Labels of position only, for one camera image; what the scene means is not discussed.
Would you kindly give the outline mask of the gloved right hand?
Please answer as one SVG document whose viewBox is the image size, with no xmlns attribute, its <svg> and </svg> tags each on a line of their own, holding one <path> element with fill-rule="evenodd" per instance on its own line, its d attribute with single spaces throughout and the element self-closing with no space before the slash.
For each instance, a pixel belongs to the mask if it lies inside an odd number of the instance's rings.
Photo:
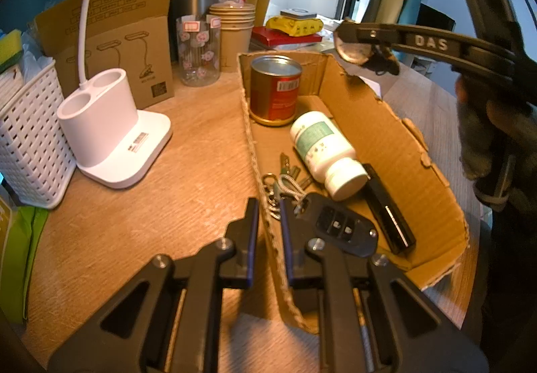
<svg viewBox="0 0 537 373">
<path fill-rule="evenodd" d="M 511 107 L 459 77 L 455 92 L 460 162 L 485 206 L 536 213 L 536 107 Z"/>
</svg>

